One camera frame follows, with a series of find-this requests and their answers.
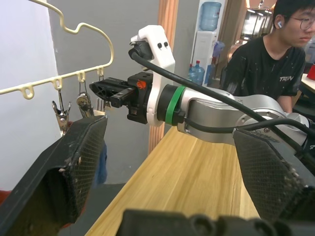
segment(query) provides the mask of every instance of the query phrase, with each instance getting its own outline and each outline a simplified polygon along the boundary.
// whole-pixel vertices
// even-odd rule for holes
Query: green ring
[[[186,88],[185,86],[180,86],[176,89],[175,93],[173,94],[173,97],[169,102],[166,110],[165,123],[173,125],[173,114],[176,108],[176,104],[178,103],[178,100],[180,99],[185,88]]]

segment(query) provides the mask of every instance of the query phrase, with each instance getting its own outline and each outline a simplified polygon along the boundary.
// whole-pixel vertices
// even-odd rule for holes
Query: black t-shirt
[[[280,96],[295,96],[304,66],[303,49],[292,47],[280,60],[274,60],[263,38],[253,39],[233,54],[221,89],[235,96],[263,94],[275,100]]]

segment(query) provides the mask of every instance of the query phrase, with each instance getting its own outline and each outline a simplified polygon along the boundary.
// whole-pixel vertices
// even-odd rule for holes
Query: man
[[[292,113],[305,66],[302,49],[315,34],[315,0],[278,0],[274,30],[233,54],[221,89],[235,96],[263,94]]]

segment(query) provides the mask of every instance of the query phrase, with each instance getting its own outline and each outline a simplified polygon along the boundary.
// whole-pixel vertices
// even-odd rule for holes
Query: blue cloth
[[[95,171],[93,188],[96,188],[98,185],[105,183],[107,178],[106,170],[106,160],[107,160],[107,146],[106,143],[103,143],[103,149],[99,155],[99,162]]]

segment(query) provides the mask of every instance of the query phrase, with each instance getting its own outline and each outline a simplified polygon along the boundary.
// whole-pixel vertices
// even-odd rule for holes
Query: cream hanger
[[[33,1],[33,2],[38,3],[40,5],[43,5],[49,9],[52,9],[53,11],[57,12],[57,14],[59,15],[59,18],[60,18],[60,26],[63,28],[64,31],[66,31],[68,33],[77,34],[80,31],[81,27],[87,27],[91,30],[94,30],[94,31],[100,33],[103,37],[106,38],[106,40],[109,44],[111,57],[110,57],[109,62],[105,65],[98,65],[98,66],[91,67],[88,69],[78,70],[78,71],[67,73],[64,75],[51,77],[51,78],[45,79],[45,80],[35,81],[35,82],[31,82],[31,83],[27,83],[27,84],[23,84],[23,85],[19,85],[19,86],[14,86],[11,88],[6,88],[6,89],[0,89],[0,95],[14,92],[14,91],[20,91],[25,99],[32,99],[34,97],[33,87],[38,86],[38,85],[42,85],[42,84],[46,84],[46,83],[52,83],[56,90],[61,90],[63,87],[63,79],[65,79],[65,78],[76,75],[78,77],[78,81],[80,83],[84,83],[85,82],[85,73],[90,72],[90,71],[94,71],[94,70],[97,71],[97,74],[99,76],[103,76],[104,75],[104,68],[108,67],[113,62],[113,59],[114,59],[114,47],[113,47],[113,44],[110,41],[109,37],[103,31],[101,31],[99,28],[96,28],[96,27],[91,26],[91,25],[86,24],[86,23],[78,24],[78,26],[75,30],[69,29],[65,26],[63,13],[58,8],[52,6],[49,3],[46,3],[46,2],[43,2],[40,0],[30,0],[30,1]]]

